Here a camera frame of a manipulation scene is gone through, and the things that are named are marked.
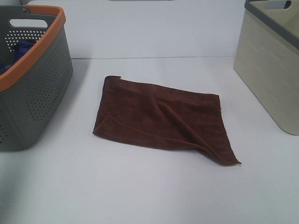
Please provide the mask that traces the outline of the blue towel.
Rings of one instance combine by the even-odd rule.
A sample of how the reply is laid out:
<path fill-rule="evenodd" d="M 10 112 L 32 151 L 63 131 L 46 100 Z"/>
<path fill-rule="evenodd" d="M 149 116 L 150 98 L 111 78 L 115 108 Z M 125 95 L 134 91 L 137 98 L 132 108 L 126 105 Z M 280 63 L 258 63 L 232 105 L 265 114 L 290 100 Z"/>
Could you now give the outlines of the blue towel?
<path fill-rule="evenodd" d="M 34 45 L 36 42 L 30 40 L 20 40 L 14 46 L 13 61 L 10 65 L 0 65 L 0 74 L 9 70 L 19 59 L 21 59 Z"/>

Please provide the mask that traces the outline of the beige bin with grey rim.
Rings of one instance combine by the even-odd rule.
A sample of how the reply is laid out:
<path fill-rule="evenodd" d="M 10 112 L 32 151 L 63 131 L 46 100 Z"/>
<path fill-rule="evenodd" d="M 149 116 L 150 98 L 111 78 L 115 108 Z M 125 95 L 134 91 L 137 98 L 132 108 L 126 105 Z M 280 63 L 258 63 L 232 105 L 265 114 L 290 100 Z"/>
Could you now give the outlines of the beige bin with grey rim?
<path fill-rule="evenodd" d="M 234 70 L 286 133 L 299 134 L 299 2 L 247 0 Z"/>

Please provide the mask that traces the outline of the grey basket with orange rim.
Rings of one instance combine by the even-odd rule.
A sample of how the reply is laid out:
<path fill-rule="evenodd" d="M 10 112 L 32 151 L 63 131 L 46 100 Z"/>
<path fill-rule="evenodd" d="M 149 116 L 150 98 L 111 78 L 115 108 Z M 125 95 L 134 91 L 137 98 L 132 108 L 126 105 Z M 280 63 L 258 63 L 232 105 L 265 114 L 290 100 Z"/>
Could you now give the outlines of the grey basket with orange rim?
<path fill-rule="evenodd" d="M 1 151 L 35 144 L 63 99 L 73 74 L 65 20 L 56 6 L 0 8 L 0 64 L 12 63 L 18 41 L 36 42 L 0 75 Z"/>

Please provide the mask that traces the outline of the brown towel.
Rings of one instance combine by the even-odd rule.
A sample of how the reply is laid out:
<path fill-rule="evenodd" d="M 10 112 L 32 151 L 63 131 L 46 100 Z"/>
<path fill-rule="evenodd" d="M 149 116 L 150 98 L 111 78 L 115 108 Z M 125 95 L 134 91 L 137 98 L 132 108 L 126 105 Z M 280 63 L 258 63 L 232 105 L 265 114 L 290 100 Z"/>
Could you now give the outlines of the brown towel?
<path fill-rule="evenodd" d="M 141 147 L 194 149 L 224 166 L 239 163 L 215 94 L 107 76 L 93 134 Z"/>

